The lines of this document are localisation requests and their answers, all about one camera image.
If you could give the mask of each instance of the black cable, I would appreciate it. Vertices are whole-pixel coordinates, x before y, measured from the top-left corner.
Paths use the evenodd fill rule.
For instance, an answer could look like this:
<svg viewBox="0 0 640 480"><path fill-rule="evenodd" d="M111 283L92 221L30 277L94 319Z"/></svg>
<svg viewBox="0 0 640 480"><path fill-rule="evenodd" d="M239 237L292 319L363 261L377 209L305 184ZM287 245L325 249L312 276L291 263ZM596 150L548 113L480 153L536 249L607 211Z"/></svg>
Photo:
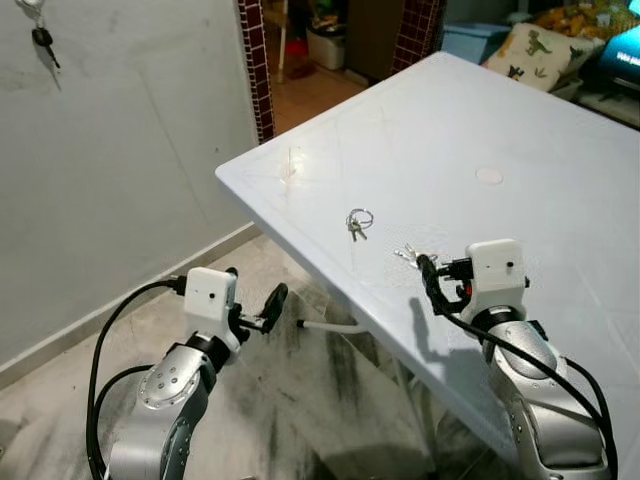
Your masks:
<svg viewBox="0 0 640 480"><path fill-rule="evenodd" d="M127 368L126 370L123 370L116 376L112 377L107 383L105 383L104 387L102 387L102 390L100 390L100 393L98 394L98 398L96 399L96 404L94 406L94 421L92 421L90 425L92 437L94 437L95 439L98 438L98 421L100 420L100 409L102 408L102 403L107 397L109 390L111 390L111 388L124 377L134 373L144 372L146 370L149 370L151 367L153 367L153 365L138 365L137 367ZM100 459L102 459L102 451L100 450L99 443L96 443L96 447L97 453L100 455Z"/></svg>
<svg viewBox="0 0 640 480"><path fill-rule="evenodd" d="M113 325L113 323L120 316L123 310L127 308L127 306L141 294L158 287L167 287L174 289L181 288L179 281L177 280L161 280L159 282L153 282L140 287L127 298L125 298L120 305L118 305L118 308L115 309L115 311L109 317L109 320L107 320L107 322L102 327L100 335L98 336L98 340L96 341L96 347L93 351L93 360L91 362L91 374L89 377L89 393L87 395L87 418L85 424L85 446L87 450L87 459L89 461L91 476L94 480L104 480L104 474L106 471L106 466L104 464L102 453L100 452L100 446L98 444L97 432L95 432L92 428L94 422L97 423L97 415L95 412L95 396L96 382L98 379L98 365L100 362L102 344L104 343L104 339L107 335L107 332L109 331L109 328L111 328L111 325Z"/></svg>
<svg viewBox="0 0 640 480"><path fill-rule="evenodd" d="M503 348L503 349L507 350L508 352L511 352L514 355L517 355L518 357L522 358L523 360L529 362L534 367L536 367L538 370L540 370L542 373L544 373L549 378L554 380L562 388L564 388L567 391L567 393L569 393L569 395L571 395L573 398L575 398L576 401L589 413L589 415L591 416L591 418L595 422L595 424L598 427L598 429L602 432L602 434L603 434L603 436L605 438L605 452L607 454L607 460L609 461L609 467L611 469L611 478L612 478L612 480L616 480L618 478L618 457L617 457L617 449L616 449L615 443L613 441L613 434L612 434L613 429L611 427L611 420L610 420L610 418L609 419L605 419L604 418L605 412L606 412L606 415L608 415L608 409L606 409L606 402L605 402L605 410L603 410L603 415L601 415L595 409L595 407L589 402L589 400L587 400L585 398L585 396L582 395L582 393L580 393L573 385L571 385L571 383L569 383L569 381L567 381L565 378L560 376L555 370L553 370L552 368L548 367L547 365L542 363L540 360L538 360L534 356L528 354L524 350L519 349L515 345L513 345L513 344L511 344L511 343L509 343L509 342L507 342L507 341L505 341L505 340L503 340L503 339L501 339L499 337L496 337L495 335L492 335L491 333L485 332L484 330L480 330L479 328L476 328L476 327L474 327L472 325L469 325L469 324L463 322L462 320L457 318L453 313L451 313L446 305L444 305L443 303L440 303L439 301L436 301L435 297L431 298L431 302L433 303L434 301L435 301L435 304L433 306L436 307L437 309L439 309L442 312L442 314L445 316L445 318L447 320L449 320L450 322L452 322L454 325L456 325L457 327L460 327L462 330L464 330L464 331L466 331L468 333L471 333L472 335L475 335L476 337L478 337L481 340L486 340L486 341L488 341L490 343L493 343L494 345L497 345L500 348ZM587 378L589 383L591 383L591 381L589 380L589 377L591 377L591 375L585 376L585 378ZM593 380L594 384L597 385L597 382L595 381L595 379L593 377L591 377L591 380Z"/></svg>
<svg viewBox="0 0 640 480"><path fill-rule="evenodd" d="M609 406L607 405L607 399L604 396L602 388L598 385L597 380L589 373L589 371L584 368L579 363L574 362L570 358L564 357L567 365L576 370L580 375L586 378L589 385L591 385L591 389L596 396L596 400L598 401L598 406L600 407L600 414L602 418L605 420L607 424L608 431L602 432L605 437L606 442L606 451L607 451L607 460L609 460L609 466L611 467L611 471L615 472L613 478L615 479L618 473L618 449L616 448L616 442L613 438L613 425L611 423L611 415L609 414Z"/></svg>

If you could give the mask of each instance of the blue container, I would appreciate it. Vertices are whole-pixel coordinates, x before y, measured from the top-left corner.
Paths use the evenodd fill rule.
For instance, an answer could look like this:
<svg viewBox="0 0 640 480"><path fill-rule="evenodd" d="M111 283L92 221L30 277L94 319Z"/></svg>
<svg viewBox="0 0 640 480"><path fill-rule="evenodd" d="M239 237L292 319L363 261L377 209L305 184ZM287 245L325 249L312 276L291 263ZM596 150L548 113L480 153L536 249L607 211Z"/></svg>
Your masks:
<svg viewBox="0 0 640 480"><path fill-rule="evenodd" d="M501 46L511 27L487 23L449 23L444 26L442 51L480 64Z"/></svg>

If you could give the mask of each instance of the dinosaur print pillow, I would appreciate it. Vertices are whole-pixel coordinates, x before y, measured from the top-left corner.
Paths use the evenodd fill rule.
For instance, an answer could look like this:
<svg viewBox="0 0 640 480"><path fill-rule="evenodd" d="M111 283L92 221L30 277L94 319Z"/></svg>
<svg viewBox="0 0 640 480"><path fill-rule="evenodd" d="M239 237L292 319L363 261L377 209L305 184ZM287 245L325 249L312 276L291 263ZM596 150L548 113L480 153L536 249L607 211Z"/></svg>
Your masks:
<svg viewBox="0 0 640 480"><path fill-rule="evenodd" d="M561 76L577 71L602 45L604 42L599 39L569 38L536 25L519 23L484 66L548 92Z"/></svg>

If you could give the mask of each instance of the white wall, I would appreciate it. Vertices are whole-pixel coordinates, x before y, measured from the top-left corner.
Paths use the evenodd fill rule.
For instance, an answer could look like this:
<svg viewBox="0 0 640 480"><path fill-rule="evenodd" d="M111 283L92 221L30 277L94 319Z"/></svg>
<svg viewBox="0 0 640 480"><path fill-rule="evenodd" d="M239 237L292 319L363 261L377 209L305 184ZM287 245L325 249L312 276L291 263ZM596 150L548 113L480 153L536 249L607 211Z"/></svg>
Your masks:
<svg viewBox="0 0 640 480"><path fill-rule="evenodd" d="M0 365L248 220L256 144L233 0L0 1Z"/></svg>

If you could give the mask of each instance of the wall baseboard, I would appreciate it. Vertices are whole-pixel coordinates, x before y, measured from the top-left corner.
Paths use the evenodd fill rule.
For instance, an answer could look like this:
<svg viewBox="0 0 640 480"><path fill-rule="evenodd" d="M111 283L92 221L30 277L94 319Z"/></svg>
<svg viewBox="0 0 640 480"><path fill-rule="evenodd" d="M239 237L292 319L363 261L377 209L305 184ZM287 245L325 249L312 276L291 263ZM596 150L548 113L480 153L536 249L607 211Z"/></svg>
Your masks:
<svg viewBox="0 0 640 480"><path fill-rule="evenodd" d="M260 234L261 232L258 227L253 223L248 223L218 242L203 248L195 255L192 255L179 264L162 272L160 275L150 278L147 282L144 282L144 284L168 278L172 275L183 275L193 267L209 265ZM94 310L58 333L50 336L37 345L34 345L4 365L0 365L0 390L18 381L20 378L24 377L36 368L60 355L65 350L68 350L87 337L96 333L99 327L107 321L120 302L129 296L136 288L109 302L103 307ZM161 293L163 292L150 291L139 297L141 299L140 302L146 303Z"/></svg>

